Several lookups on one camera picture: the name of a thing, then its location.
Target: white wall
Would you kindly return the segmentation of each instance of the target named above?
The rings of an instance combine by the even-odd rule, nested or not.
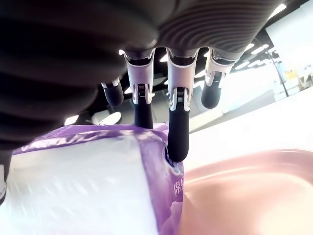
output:
[[[275,79],[279,76],[273,64],[231,73],[223,82],[218,107],[223,113],[237,109],[273,89]]]
[[[301,72],[306,65],[313,64],[312,25],[313,0],[310,0],[266,28],[282,62],[289,69]]]

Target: blurry background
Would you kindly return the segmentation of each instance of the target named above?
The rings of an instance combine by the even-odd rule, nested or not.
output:
[[[249,113],[312,86],[312,12],[313,0],[296,0],[292,4],[287,0],[278,6],[223,81],[221,100],[212,110],[201,104],[208,52],[208,48],[201,48],[191,101],[190,132]],[[157,48],[154,62],[155,95],[152,99],[154,123],[167,122],[169,119],[166,61],[166,50]],[[103,88],[99,85],[94,103],[67,120],[66,125],[98,124],[104,118],[106,124],[133,124],[133,102],[127,74],[121,79],[121,84],[124,91],[121,106],[108,105]]]

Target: plastic bag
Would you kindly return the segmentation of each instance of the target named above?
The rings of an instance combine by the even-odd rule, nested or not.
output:
[[[183,165],[167,126],[70,126],[15,151],[0,207],[10,235],[175,235]]]

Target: ceiling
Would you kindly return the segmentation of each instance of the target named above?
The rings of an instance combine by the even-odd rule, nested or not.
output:
[[[231,72],[237,72],[237,71],[243,71],[246,69],[249,69],[249,67],[245,66],[241,69],[236,70],[235,68],[242,63],[249,61],[250,64],[254,61],[260,60],[263,61],[265,59],[268,59],[268,55],[266,54],[265,50],[257,53],[257,54],[251,54],[252,51],[255,49],[261,47],[262,45],[268,45],[267,50],[273,48],[273,43],[270,40],[268,34],[265,31],[265,28],[272,23],[276,22],[280,18],[284,17],[285,15],[289,14],[290,12],[294,11],[295,9],[299,8],[300,5],[307,2],[307,0],[286,0],[285,5],[287,6],[286,9],[278,13],[277,15],[273,16],[269,21],[266,23],[266,25],[260,30],[260,32],[257,34],[255,39],[251,42],[254,44],[254,47],[250,48],[249,50],[245,51],[239,61],[234,65]],[[206,63],[206,57],[204,55],[208,52],[208,48],[201,48],[198,53],[197,58],[197,64],[196,64],[196,72],[195,74],[199,73],[200,71],[204,70],[205,63]],[[167,79],[167,62],[160,62],[160,59],[166,54],[165,48],[157,48],[155,51],[155,57],[154,57],[154,87],[153,91],[161,91],[166,90],[167,85],[164,85],[164,81]],[[277,53],[273,53],[273,58],[278,58],[279,55]],[[204,76],[201,78],[196,78],[195,81],[198,80],[204,80]],[[121,79],[121,85],[123,88],[123,91],[126,91],[129,88],[129,80],[128,80],[128,74],[126,73],[123,78]],[[130,99],[132,97],[132,94],[124,94],[124,100]],[[107,100],[105,98],[105,94],[103,91],[103,88],[101,85],[98,86],[98,96],[93,104],[91,104],[87,108],[87,112],[92,116],[96,112],[100,112],[107,109]]]

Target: cotton pad package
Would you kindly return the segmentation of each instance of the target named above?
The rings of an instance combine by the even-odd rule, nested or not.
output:
[[[10,235],[175,235],[183,165],[165,124],[67,126],[17,149],[0,207]]]

